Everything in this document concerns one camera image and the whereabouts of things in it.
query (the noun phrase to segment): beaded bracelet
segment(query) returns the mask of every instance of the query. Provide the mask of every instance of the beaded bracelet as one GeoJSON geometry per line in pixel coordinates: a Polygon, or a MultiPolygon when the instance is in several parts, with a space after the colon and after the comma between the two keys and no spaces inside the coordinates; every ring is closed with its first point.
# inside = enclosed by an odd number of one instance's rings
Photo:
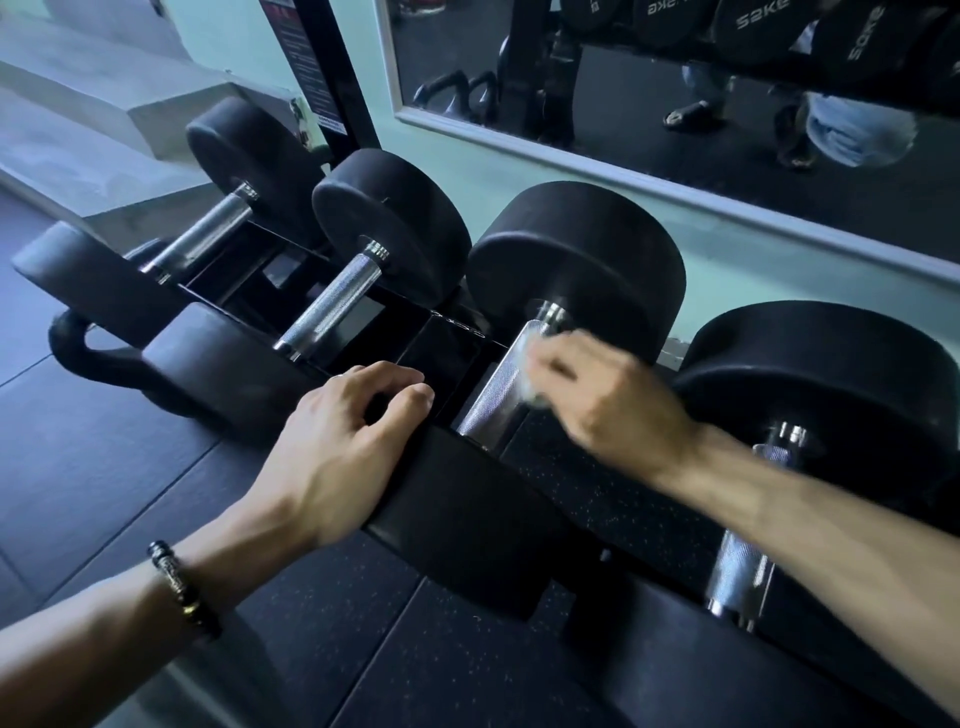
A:
{"type": "Polygon", "coordinates": [[[147,555],[173,590],[180,610],[183,612],[183,618],[203,630],[211,640],[220,637],[223,632],[220,619],[204,602],[200,591],[183,578],[180,559],[174,554],[173,549],[165,541],[154,541],[147,547],[147,555]]]}

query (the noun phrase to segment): black weight plate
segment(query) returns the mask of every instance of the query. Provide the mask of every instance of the black weight plate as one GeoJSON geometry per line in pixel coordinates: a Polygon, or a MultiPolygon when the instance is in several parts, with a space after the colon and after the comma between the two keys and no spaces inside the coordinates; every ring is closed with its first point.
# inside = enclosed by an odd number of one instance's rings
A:
{"type": "Polygon", "coordinates": [[[270,441],[300,398],[324,382],[271,349],[258,331],[192,303],[143,351],[187,397],[252,441],[270,441]]]}
{"type": "Polygon", "coordinates": [[[818,0],[720,0],[711,28],[717,53],[756,65],[780,58],[817,17],[818,0]]]}
{"type": "Polygon", "coordinates": [[[648,48],[669,48],[693,37],[710,18],[716,0],[635,0],[634,32],[648,48]]]}
{"type": "Polygon", "coordinates": [[[596,565],[563,641],[574,673],[637,726],[911,725],[615,561],[596,565]]]}
{"type": "Polygon", "coordinates": [[[817,23],[810,53],[837,84],[855,84],[900,67],[922,27],[924,8],[843,0],[817,23]]]}
{"type": "Polygon", "coordinates": [[[225,193],[247,182],[258,195],[251,204],[257,214],[293,228],[309,244],[320,244],[310,194],[324,171],[273,116],[230,97],[191,121],[186,139],[197,162],[225,193]]]}
{"type": "Polygon", "coordinates": [[[933,41],[924,65],[930,100],[944,109],[960,109],[960,15],[955,15],[933,41]]]}
{"type": "Polygon", "coordinates": [[[545,496],[472,442],[427,425],[366,530],[450,591],[528,619],[574,528],[545,496]]]}
{"type": "Polygon", "coordinates": [[[390,252],[380,282],[431,308],[460,284],[470,234],[449,198],[417,167],[380,149],[360,149],[313,192],[313,208],[344,259],[375,240],[390,252]]]}
{"type": "Polygon", "coordinates": [[[13,268],[58,301],[142,349],[193,300],[161,286],[92,235],[56,223],[13,257],[13,268]]]}
{"type": "Polygon", "coordinates": [[[697,332],[673,383],[690,415],[747,444],[787,421],[822,445],[804,469],[864,496],[914,491],[957,448],[957,365],[896,319],[838,303],[728,311],[697,332]]]}
{"type": "Polygon", "coordinates": [[[609,25],[620,0],[561,0],[560,17],[578,33],[592,33],[609,25]]]}
{"type": "Polygon", "coordinates": [[[673,240],[642,207],[586,182],[517,195],[470,251],[467,286],[485,316],[519,330],[531,304],[654,362],[686,290],[673,240]]]}

